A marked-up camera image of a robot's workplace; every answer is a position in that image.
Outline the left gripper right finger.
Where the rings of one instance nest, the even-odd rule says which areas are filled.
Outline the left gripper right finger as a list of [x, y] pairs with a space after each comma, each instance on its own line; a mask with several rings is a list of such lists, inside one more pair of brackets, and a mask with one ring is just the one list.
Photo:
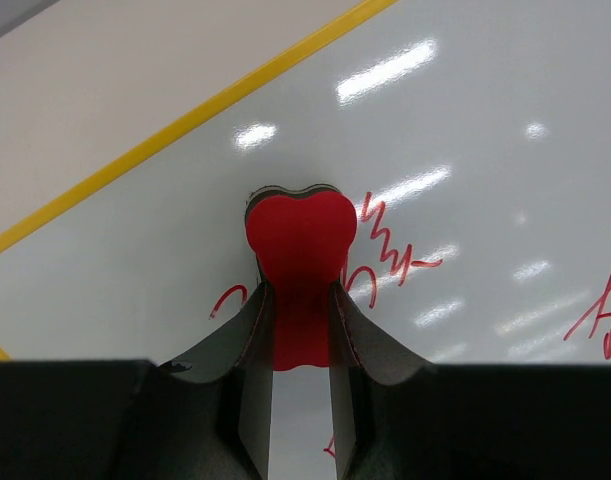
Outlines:
[[428, 478], [430, 364], [367, 318], [338, 282], [329, 290], [329, 362], [338, 477]]

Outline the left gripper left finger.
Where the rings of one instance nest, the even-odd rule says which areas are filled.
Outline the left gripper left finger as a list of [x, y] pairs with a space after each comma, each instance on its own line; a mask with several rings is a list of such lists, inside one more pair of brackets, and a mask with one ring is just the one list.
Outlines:
[[234, 317], [160, 365], [180, 393], [163, 444], [172, 478], [267, 478], [274, 318], [274, 291], [262, 282]]

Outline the red heart eraser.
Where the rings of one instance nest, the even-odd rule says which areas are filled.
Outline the red heart eraser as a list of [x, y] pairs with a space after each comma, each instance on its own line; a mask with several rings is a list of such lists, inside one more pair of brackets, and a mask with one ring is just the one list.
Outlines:
[[244, 225], [274, 291], [274, 369], [327, 367], [328, 295], [356, 236], [352, 202], [329, 184], [264, 186], [249, 197]]

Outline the yellow framed whiteboard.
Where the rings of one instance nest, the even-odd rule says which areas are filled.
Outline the yellow framed whiteboard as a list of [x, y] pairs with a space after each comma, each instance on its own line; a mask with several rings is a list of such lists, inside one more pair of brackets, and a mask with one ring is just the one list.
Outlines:
[[[174, 479], [159, 367], [263, 282], [251, 194], [314, 184], [432, 369], [426, 479], [611, 479], [611, 1], [368, 1], [1, 239], [0, 479]], [[273, 367], [265, 479], [340, 479], [329, 366]]]

